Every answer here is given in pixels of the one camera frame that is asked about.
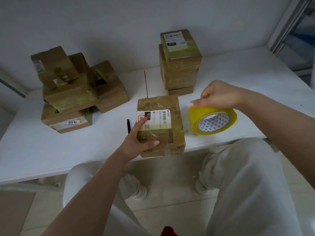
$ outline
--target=hand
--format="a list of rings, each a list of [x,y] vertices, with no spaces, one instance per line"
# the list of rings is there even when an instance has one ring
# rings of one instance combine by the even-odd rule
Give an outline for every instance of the hand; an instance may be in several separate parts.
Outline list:
[[[138,131],[147,120],[148,117],[145,117],[138,121],[134,125],[128,136],[126,136],[124,142],[116,150],[116,153],[122,155],[122,157],[124,157],[128,162],[136,158],[141,152],[151,149],[160,143],[159,141],[140,143],[137,140]]]
[[[206,106],[216,108],[238,108],[253,91],[227,84],[223,81],[212,81],[202,92],[200,99],[191,101],[193,108]]]

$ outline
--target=tape roll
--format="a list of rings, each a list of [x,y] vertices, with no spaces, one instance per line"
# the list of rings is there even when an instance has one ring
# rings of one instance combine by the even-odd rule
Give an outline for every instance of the tape roll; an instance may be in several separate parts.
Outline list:
[[[237,115],[231,108],[189,108],[191,129],[200,135],[211,135],[231,127]]]

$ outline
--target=white table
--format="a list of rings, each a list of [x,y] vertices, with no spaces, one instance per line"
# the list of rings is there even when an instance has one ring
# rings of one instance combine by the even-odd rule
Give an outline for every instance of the white table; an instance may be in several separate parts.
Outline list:
[[[138,99],[166,94],[159,67],[123,74],[120,79],[131,100],[105,114],[95,113],[92,126],[65,134],[40,121],[41,90],[31,92],[0,141],[0,184],[64,174],[79,163],[108,158],[128,134],[127,119],[132,125],[136,121]],[[199,98],[215,79],[260,92],[315,117],[315,92],[265,47],[204,58],[194,93],[179,97],[184,130],[188,130],[185,151],[264,137],[238,111],[237,122],[228,130],[210,136],[192,134],[187,103]]]

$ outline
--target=cardboard box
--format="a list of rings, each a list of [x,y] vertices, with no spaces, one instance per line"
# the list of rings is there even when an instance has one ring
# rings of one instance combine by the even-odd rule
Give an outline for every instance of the cardboard box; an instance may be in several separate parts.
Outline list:
[[[186,87],[186,88],[180,88],[180,89],[170,89],[168,90],[168,95],[186,95],[186,94],[191,94],[194,92],[194,87]]]
[[[160,68],[166,90],[195,86],[198,69],[169,70],[165,64],[165,55],[162,45],[159,45]]]
[[[93,73],[97,80],[100,78],[105,80],[105,83],[110,83],[117,78],[117,75],[108,60],[105,60],[92,67]]]
[[[160,125],[155,125],[157,128],[152,126],[148,128],[148,125],[145,124],[138,132],[137,139],[140,142],[160,141],[160,144],[155,148],[142,152],[142,157],[173,155],[184,152],[186,144],[177,96],[169,95],[139,99],[138,111],[145,111],[145,114],[149,113],[152,119],[154,119],[154,114],[158,116],[160,114],[163,120]]]
[[[115,80],[96,87],[99,102],[96,107],[101,113],[112,110],[129,101],[123,83],[118,77]]]
[[[46,103],[42,110],[42,123],[59,133],[74,131],[92,125],[93,113],[90,108],[63,115]]]
[[[80,77],[61,46],[31,56],[38,78],[48,89],[56,88],[56,79],[68,83]]]
[[[80,78],[69,83],[63,82],[54,89],[43,87],[43,98],[64,114],[80,111],[98,103],[95,77],[82,53],[69,56],[80,72]]]
[[[161,43],[168,70],[198,69],[202,55],[189,30],[161,33]]]

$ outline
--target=black label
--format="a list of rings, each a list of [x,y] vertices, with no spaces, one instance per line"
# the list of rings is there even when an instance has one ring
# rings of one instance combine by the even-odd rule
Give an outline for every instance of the black label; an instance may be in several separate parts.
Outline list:
[[[151,119],[151,112],[144,112],[144,116],[148,117],[148,120]]]

